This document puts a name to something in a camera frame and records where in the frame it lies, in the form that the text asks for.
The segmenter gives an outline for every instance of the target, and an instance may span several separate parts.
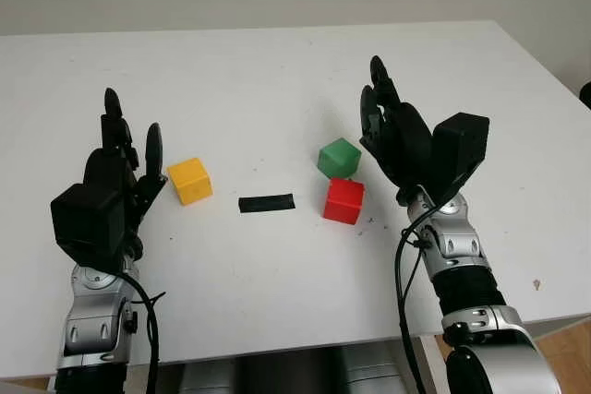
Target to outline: toy block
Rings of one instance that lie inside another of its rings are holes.
[[[199,159],[189,159],[168,167],[176,193],[183,205],[211,196],[211,180]]]
[[[359,182],[331,179],[322,217],[355,225],[363,204],[365,188]]]
[[[361,158],[361,151],[344,138],[335,140],[322,148],[318,157],[318,169],[328,178],[346,179],[356,170]]]

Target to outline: table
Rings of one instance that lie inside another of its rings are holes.
[[[99,146],[108,86],[140,152],[158,121],[164,164],[199,157],[214,189],[182,207],[167,185],[140,227],[142,284],[167,291],[162,362],[399,336],[392,247],[407,218],[368,153],[357,225],[320,216],[318,151],[359,146],[373,54],[430,127],[458,111],[491,119],[464,195],[507,302],[524,321],[591,312],[591,113],[494,22],[2,37],[0,377],[54,371],[73,262],[49,202]],[[290,192],[294,210],[238,211],[238,197]],[[414,333],[440,331],[422,265],[407,312]],[[136,364],[149,358],[140,331]]]

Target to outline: red cube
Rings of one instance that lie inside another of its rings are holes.
[[[333,178],[322,217],[355,225],[363,203],[364,186],[359,182]]]

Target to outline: wire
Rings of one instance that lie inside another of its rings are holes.
[[[423,380],[421,379],[420,372],[418,370],[418,364],[416,363],[416,356],[415,350],[413,349],[413,342],[410,338],[410,332],[408,330],[408,323],[406,323],[406,312],[404,311],[404,305],[406,302],[406,295],[408,295],[408,290],[410,289],[410,284],[412,279],[415,277],[416,267],[418,267],[418,260],[415,263],[415,268],[411,273],[411,277],[406,285],[406,288],[403,292],[403,284],[402,284],[402,276],[401,276],[401,261],[403,256],[403,251],[406,243],[408,242],[408,237],[410,234],[416,234],[416,228],[418,228],[421,223],[423,223],[426,219],[431,217],[434,213],[440,210],[440,208],[445,204],[445,202],[440,203],[439,205],[429,209],[428,211],[421,214],[418,218],[415,219],[407,228],[402,230],[401,232],[401,239],[398,242],[398,246],[396,247],[396,252],[394,255],[394,279],[396,283],[396,302],[398,304],[398,315],[400,318],[400,331],[403,339],[403,346],[404,346],[404,354],[406,354],[406,360],[408,361],[408,365],[410,366],[411,372],[413,373],[413,378],[415,379],[416,389],[419,394],[425,394],[425,386],[423,385]]]
[[[408,291],[410,290],[410,285],[413,283],[413,279],[415,278],[416,270],[418,269],[418,264],[421,261],[422,250],[418,250],[418,254],[416,255],[415,265],[413,266],[413,271],[410,273],[410,277],[408,278],[408,283],[406,284],[406,288],[404,289],[403,294],[403,302],[406,303],[406,296],[408,295]]]
[[[158,302],[160,300],[161,297],[163,297],[164,295],[166,295],[166,291],[162,291],[159,294],[154,295],[153,297],[150,298],[150,303],[152,306],[154,306],[156,304],[156,302]],[[145,304],[143,300],[133,300],[131,301],[132,304]],[[146,319],[146,331],[148,333],[148,341],[150,342],[151,345],[151,341],[152,341],[152,336],[151,336],[151,322],[150,322],[150,318],[148,317]]]
[[[156,297],[148,297],[144,289],[141,287],[138,281],[136,281],[130,275],[119,272],[116,276],[127,283],[129,283],[139,294],[141,302],[146,305],[148,311],[148,340],[150,341],[151,355],[150,355],[150,369],[148,370],[148,386],[146,387],[146,393],[155,394],[156,392],[156,381],[158,379],[158,321],[156,320],[156,313],[154,311],[154,304],[164,294],[158,294]]]
[[[156,294],[153,297],[151,297],[150,303],[152,304],[152,306],[154,306],[156,304],[156,302],[158,302],[158,299],[160,299],[164,295],[166,295],[166,291],[162,291],[161,293]],[[131,303],[132,304],[145,304],[143,300],[132,300]]]

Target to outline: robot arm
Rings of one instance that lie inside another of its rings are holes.
[[[148,131],[146,175],[136,180],[138,154],[113,90],[105,92],[104,105],[103,146],[89,156],[82,184],[51,204],[55,239],[77,263],[57,364],[58,393],[123,393],[131,335],[138,330],[131,308],[136,292],[149,311],[149,392],[156,382],[158,328],[135,261],[143,255],[139,224],[166,183],[160,128],[152,124]]]
[[[396,198],[408,207],[416,228],[440,299],[443,337],[454,348],[446,362],[452,394],[560,393],[517,311],[505,304],[459,194],[484,160],[488,119],[459,113],[437,125],[431,135],[418,111],[400,101],[377,56],[370,71],[374,86],[362,92],[360,142],[400,188]],[[396,256],[401,254],[399,245]],[[399,311],[407,345],[400,298]],[[424,392],[412,346],[405,348],[417,388]]]

